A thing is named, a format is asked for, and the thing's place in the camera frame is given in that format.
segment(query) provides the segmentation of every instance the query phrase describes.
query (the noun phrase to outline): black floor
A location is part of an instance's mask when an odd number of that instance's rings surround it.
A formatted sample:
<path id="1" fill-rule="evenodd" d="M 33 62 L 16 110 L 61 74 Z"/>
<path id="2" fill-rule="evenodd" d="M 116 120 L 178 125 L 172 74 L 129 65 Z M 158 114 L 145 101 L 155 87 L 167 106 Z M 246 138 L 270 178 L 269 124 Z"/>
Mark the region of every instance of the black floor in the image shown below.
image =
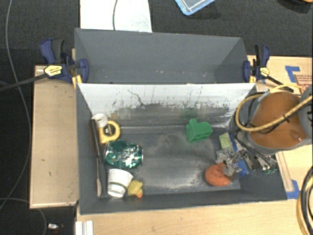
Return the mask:
<path id="1" fill-rule="evenodd" d="M 0 0 L 0 83 L 13 83 L 5 43 L 6 13 L 10 0 Z M 289 0 L 217 0 L 192 16 L 185 16 L 173 0 L 149 0 L 154 32 L 193 33 L 242 37 L 247 54 L 254 44 L 266 44 L 272 55 L 312 56 L 311 4 Z M 13 0 L 8 24 L 9 46 L 19 80 L 33 75 L 41 63 L 39 44 L 46 38 L 65 39 L 74 46 L 79 26 L 79 0 Z M 32 87 L 23 86 L 29 112 Z M 27 118 L 18 90 L 0 93 L 0 199 L 15 184 L 28 151 Z M 28 199 L 29 164 L 12 198 Z M 44 210 L 47 223 L 58 223 L 59 234 L 73 234 L 74 208 Z M 10 200 L 0 210 L 0 234 L 42 234 L 38 211 Z"/>

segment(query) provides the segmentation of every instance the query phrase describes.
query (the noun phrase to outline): green crushed can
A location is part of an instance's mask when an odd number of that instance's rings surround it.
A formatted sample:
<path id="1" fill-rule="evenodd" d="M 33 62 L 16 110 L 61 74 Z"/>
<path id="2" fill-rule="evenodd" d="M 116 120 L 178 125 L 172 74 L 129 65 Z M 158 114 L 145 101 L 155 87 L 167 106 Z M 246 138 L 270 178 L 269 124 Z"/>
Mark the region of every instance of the green crushed can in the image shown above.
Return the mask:
<path id="1" fill-rule="evenodd" d="M 119 169 L 137 168 L 143 160 L 143 150 L 135 143 L 109 141 L 104 150 L 104 163 Z"/>

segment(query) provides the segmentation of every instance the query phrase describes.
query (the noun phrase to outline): white cup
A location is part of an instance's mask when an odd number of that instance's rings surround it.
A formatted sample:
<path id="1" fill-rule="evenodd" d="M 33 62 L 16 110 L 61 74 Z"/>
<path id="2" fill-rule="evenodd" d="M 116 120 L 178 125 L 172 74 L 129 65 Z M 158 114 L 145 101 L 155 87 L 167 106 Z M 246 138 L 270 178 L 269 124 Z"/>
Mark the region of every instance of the white cup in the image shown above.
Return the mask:
<path id="1" fill-rule="evenodd" d="M 108 195 L 121 198 L 124 196 L 133 176 L 128 171 L 110 169 L 108 177 Z"/>

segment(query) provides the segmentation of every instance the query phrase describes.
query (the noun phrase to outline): green toy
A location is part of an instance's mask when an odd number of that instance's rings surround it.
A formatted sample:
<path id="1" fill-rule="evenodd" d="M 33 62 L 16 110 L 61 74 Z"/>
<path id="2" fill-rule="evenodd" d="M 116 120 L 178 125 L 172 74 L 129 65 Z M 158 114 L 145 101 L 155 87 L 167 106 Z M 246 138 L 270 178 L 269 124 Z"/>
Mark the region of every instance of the green toy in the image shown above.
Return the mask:
<path id="1" fill-rule="evenodd" d="M 186 125 L 186 137 L 188 142 L 193 143 L 207 139 L 213 133 L 208 122 L 198 123 L 195 118 L 189 120 Z"/>

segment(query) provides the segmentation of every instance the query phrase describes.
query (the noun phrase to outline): blue marking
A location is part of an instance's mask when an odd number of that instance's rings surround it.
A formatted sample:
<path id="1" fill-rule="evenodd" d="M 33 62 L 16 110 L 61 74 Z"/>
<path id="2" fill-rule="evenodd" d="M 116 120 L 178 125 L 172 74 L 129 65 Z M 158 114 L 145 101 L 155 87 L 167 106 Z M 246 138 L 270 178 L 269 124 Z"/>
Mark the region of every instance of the blue marking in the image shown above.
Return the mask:
<path id="1" fill-rule="evenodd" d="M 295 78 L 293 76 L 293 71 L 300 71 L 300 68 L 298 66 L 285 66 L 285 69 L 286 69 L 286 71 L 288 73 L 290 82 L 295 83 L 296 80 L 295 80 Z"/>
<path id="2" fill-rule="evenodd" d="M 297 199 L 298 196 L 299 196 L 299 193 L 300 193 L 300 190 L 299 190 L 299 187 L 298 187 L 298 183 L 297 183 L 297 181 L 295 181 L 293 179 L 291 181 L 292 181 L 292 184 L 293 184 L 294 191 L 286 192 L 286 195 L 287 195 L 288 199 Z"/>

